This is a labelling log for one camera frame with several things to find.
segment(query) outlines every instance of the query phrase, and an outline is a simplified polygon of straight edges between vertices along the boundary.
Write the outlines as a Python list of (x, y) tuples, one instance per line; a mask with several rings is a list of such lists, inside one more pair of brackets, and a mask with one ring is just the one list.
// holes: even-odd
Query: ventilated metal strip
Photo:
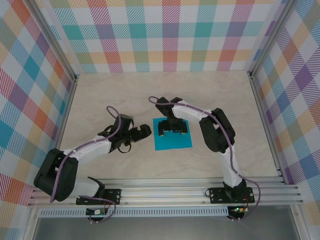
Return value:
[[(118, 207), (113, 218), (127, 217), (208, 217), (227, 216), (226, 206), (199, 207)], [(86, 208), (42, 208), (39, 218), (87, 218)]]

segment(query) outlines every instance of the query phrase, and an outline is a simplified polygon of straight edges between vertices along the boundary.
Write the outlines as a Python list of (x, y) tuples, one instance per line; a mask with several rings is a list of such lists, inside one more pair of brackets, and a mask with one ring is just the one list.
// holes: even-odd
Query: plaid wall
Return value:
[(285, 173), (320, 236), (320, 0), (300, 0), (256, 78)]
[(54, 25), (53, 22), (51, 21), (49, 15), (48, 15), (47, 10), (45, 9), (45, 6), (44, 6), (43, 3), (42, 3), (42, 0), (34, 0), (34, 1), (35, 1), (36, 4), (38, 5), (38, 7), (39, 7), (39, 9), (40, 9), (43, 17), (45, 18), (47, 24), (50, 26), (51, 31), (52, 31), (52, 33), (54, 34), (56, 40), (58, 41), (58, 43), (59, 43), (62, 51), (64, 52), (66, 58), (68, 59), (70, 65), (71, 65), (71, 67), (72, 67), (72, 70), (73, 70), (75, 73), (78, 73), (78, 74), (79, 74), (80, 72), (77, 70), (77, 68), (76, 68), (76, 66), (75, 66), (75, 63), (74, 63), (73, 59), (71, 58), (71, 56), (70, 56), (70, 54), (69, 54), (69, 52), (68, 52), (68, 50), (67, 50), (64, 42), (61, 40), (61, 37), (60, 37), (60, 35), (59, 35), (59, 33), (58, 33), (55, 25)]
[(17, 239), (71, 80), (22, 0), (0, 0), (0, 240)]
[(86, 73), (243, 70), (273, 2), (50, 0)]
[(255, 55), (254, 55), (254, 58), (253, 58), (253, 61), (252, 63), (250, 64), (250, 67), (249, 67), (249, 72), (252, 72), (256, 62), (257, 62), (257, 59), (259, 58), (260, 54), (261, 54), (261, 51), (264, 49), (265, 45), (267, 44), (268, 40), (269, 40), (269, 35), (272, 31), (272, 29), (274, 28), (274, 26), (276, 25), (276, 22), (278, 21), (283, 9), (284, 9), (284, 6), (286, 5), (286, 2), (287, 0), (281, 0), (281, 3), (279, 5), (279, 7), (277, 8), (273, 18), (272, 18), (272, 21), (267, 29), (267, 31), (265, 32), (264, 36), (263, 36), (263, 39), (259, 45), (259, 48), (258, 50), (256, 51)]

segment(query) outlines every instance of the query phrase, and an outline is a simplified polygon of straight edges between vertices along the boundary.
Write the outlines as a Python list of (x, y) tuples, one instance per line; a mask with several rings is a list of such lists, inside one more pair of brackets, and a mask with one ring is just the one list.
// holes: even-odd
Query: metal extrusion bar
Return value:
[[(261, 188), (261, 205), (299, 205), (303, 202), (297, 186), (284, 184), (280, 176), (251, 179), (257, 181)], [(208, 188), (223, 187), (222, 178), (100, 179), (100, 181), (107, 189), (121, 189), (119, 208), (230, 206), (230, 204), (210, 204), (209, 198), (205, 196)], [(248, 187), (253, 188), (255, 195), (258, 194), (254, 184), (248, 183)], [(50, 196), (35, 189), (29, 205), (42, 208), (79, 207), (75, 202), (75, 197), (69, 197), (62, 202), (50, 203)]]
[(60, 145), (61, 145), (61, 142), (62, 142), (62, 138), (64, 136), (64, 132), (65, 132), (66, 125), (67, 125), (68, 116), (69, 116), (69, 113), (70, 113), (72, 102), (73, 102), (74, 97), (75, 97), (77, 85), (78, 85), (77, 81), (72, 83), (72, 87), (71, 87), (71, 92), (70, 92), (70, 96), (69, 96), (69, 99), (68, 99), (68, 103), (66, 105), (64, 116), (63, 116), (62, 123), (61, 123), (61, 127), (60, 127), (60, 129), (58, 131), (58, 135), (57, 135), (57, 138), (56, 138), (55, 147), (57, 149), (60, 148)]
[[(262, 99), (261, 99), (261, 97), (260, 97), (260, 95), (258, 93), (258, 89), (257, 89), (256, 83), (255, 83), (253, 78), (251, 78), (250, 76), (248, 76), (248, 77), (249, 77), (249, 80), (250, 80), (251, 89), (252, 89), (252, 92), (253, 92), (253, 96), (254, 96), (254, 99), (255, 99), (256, 106), (258, 108), (258, 112), (260, 114), (261, 122), (262, 122), (262, 125), (263, 125), (263, 128), (264, 128), (266, 139), (267, 139), (269, 147), (270, 147), (270, 151), (271, 151), (271, 155), (273, 157), (274, 164), (275, 164), (275, 166), (277, 168), (280, 168), (281, 171), (284, 171), (285, 168), (282, 166), (282, 163), (280, 161), (280, 155), (279, 155), (276, 143), (275, 143), (275, 141), (273, 139), (273, 135), (272, 135), (272, 131), (271, 131), (271, 128), (270, 128), (270, 124), (268, 122), (267, 115), (266, 115), (266, 113), (264, 111), (264, 108), (262, 106)], [(284, 178), (284, 182), (288, 184), (289, 182), (288, 182), (287, 176), (284, 174), (282, 177)]]

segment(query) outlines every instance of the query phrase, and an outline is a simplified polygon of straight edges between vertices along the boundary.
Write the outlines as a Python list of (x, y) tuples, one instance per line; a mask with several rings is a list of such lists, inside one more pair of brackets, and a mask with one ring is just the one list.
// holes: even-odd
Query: enclosure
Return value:
[[(318, 0), (0, 5), (1, 239), (319, 239)], [(231, 221), (237, 204), (211, 203), (206, 190), (226, 177), (220, 155), (190, 121), (185, 136), (161, 137), (150, 96), (224, 111), (238, 169), (259, 185), (247, 181), (261, 196), (251, 216)], [(121, 190), (115, 215), (96, 225), (90, 204), (50, 203), (34, 179), (51, 149), (114, 124), (106, 106), (152, 134), (77, 169)]]

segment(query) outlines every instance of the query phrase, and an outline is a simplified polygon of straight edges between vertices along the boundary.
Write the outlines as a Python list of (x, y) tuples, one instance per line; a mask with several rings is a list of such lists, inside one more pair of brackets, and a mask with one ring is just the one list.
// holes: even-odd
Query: small black object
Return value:
[[(119, 131), (108, 140), (111, 142), (110, 152), (119, 149), (122, 144), (124, 146), (130, 146), (131, 143), (136, 143), (142, 139), (147, 138), (151, 135), (151, 128), (147, 124), (140, 125), (140, 130), (137, 127), (134, 127), (134, 120), (131, 116), (120, 114), (121, 117), (121, 126)], [(117, 116), (114, 124), (108, 126), (104, 131), (98, 133), (99, 136), (108, 137), (114, 133), (119, 125), (119, 117)]]
[[(167, 104), (167, 103), (178, 103), (182, 101), (181, 98), (175, 97), (171, 101), (168, 101), (166, 98), (161, 97), (156, 102), (159, 104)], [(158, 134), (159, 136), (164, 136), (164, 132), (173, 131), (174, 133), (187, 134), (188, 128), (187, 123), (181, 119), (175, 117), (172, 112), (172, 108), (174, 105), (155, 105), (155, 107), (166, 117), (166, 120), (163, 120), (158, 123)]]
[(228, 206), (229, 216), (226, 216), (228, 219), (242, 219), (245, 216), (245, 211), (236, 211), (236, 209), (245, 208), (244, 206)]
[[(231, 126), (224, 111), (222, 111), (220, 108), (216, 108), (211, 112), (211, 114), (215, 116), (217, 120), (222, 124), (224, 130), (226, 131), (226, 134), (228, 135), (228, 138), (230, 139), (231, 145), (233, 145), (235, 143), (236, 132)], [(224, 154), (229, 145), (221, 128), (215, 128), (214, 125), (217, 124), (216, 121), (212, 117), (207, 116), (202, 118), (199, 124), (204, 142), (207, 147), (215, 153), (221, 152)]]
[(118, 147), (118, 151), (119, 151), (120, 153), (122, 153), (122, 154), (127, 154), (128, 152), (130, 152), (131, 147), (132, 147), (132, 144), (131, 144), (131, 142), (130, 142), (130, 147), (129, 147), (129, 150), (128, 150), (128, 151), (122, 151), (122, 150), (120, 149), (120, 147)]
[(85, 210), (85, 215), (90, 216), (93, 222), (100, 222), (107, 215), (108, 210), (103, 208), (87, 208)]
[(235, 202), (239, 197), (241, 198), (244, 195), (244, 192), (247, 188), (247, 183), (244, 179), (235, 187), (230, 187), (228, 184), (223, 182), (224, 193), (230, 199), (230, 201)]
[(226, 193), (227, 189), (224, 187), (211, 187), (206, 192), (206, 196), (210, 197), (211, 204), (249, 204), (255, 202), (255, 196), (251, 187), (246, 187), (237, 198), (230, 198), (229, 194)]
[[(65, 156), (63, 151), (60, 151), (57, 148), (51, 149), (47, 153), (33, 181), (34, 186), (51, 196), (58, 172), (56, 171), (56, 168), (59, 168)], [(61, 170), (54, 196), (54, 199), (58, 202), (65, 200), (73, 191), (76, 182), (77, 169), (78, 160), (74, 157), (68, 157)]]

